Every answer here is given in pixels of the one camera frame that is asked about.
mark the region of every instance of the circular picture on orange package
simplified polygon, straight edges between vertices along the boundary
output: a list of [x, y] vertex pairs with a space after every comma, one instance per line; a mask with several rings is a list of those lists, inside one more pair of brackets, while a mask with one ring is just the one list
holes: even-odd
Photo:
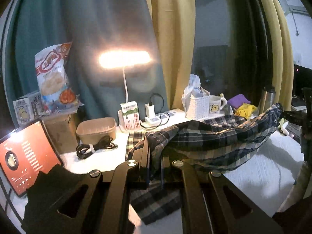
[[62, 104], [70, 104], [76, 99], [75, 93], [71, 89], [66, 89], [60, 94], [59, 100]]

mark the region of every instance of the thermos lid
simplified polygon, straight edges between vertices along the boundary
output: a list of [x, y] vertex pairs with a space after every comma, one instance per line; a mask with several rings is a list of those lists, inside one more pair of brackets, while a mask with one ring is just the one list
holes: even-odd
[[268, 93], [276, 93], [275, 91], [275, 87], [272, 85], [267, 85], [263, 88], [264, 91], [268, 92]]

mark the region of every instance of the thermos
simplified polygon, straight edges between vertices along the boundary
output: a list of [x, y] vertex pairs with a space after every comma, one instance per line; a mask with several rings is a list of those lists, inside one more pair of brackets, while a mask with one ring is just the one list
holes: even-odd
[[274, 86], [266, 86], [261, 92], [261, 99], [259, 103], [259, 114], [264, 113], [269, 107], [273, 105], [275, 98]]

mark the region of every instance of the brown plastic container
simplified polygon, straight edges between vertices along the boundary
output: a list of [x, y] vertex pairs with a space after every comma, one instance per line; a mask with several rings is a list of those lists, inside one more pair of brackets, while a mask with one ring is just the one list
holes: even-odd
[[79, 124], [76, 134], [83, 144], [97, 144], [105, 135], [109, 135], [114, 140], [116, 121], [112, 117], [86, 120]]

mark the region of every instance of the plastic bag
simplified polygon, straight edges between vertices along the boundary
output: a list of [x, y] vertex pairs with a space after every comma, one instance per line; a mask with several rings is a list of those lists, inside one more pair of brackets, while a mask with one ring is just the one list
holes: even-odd
[[184, 107], [184, 111], [186, 112], [190, 105], [191, 95], [194, 97], [202, 97], [204, 93], [200, 89], [200, 79], [198, 75], [190, 74], [190, 80], [188, 82], [188, 86], [184, 89], [184, 93], [182, 95], [182, 104]]
[[65, 62], [72, 42], [47, 47], [35, 55], [35, 68], [44, 110], [54, 112], [80, 104], [69, 87]]

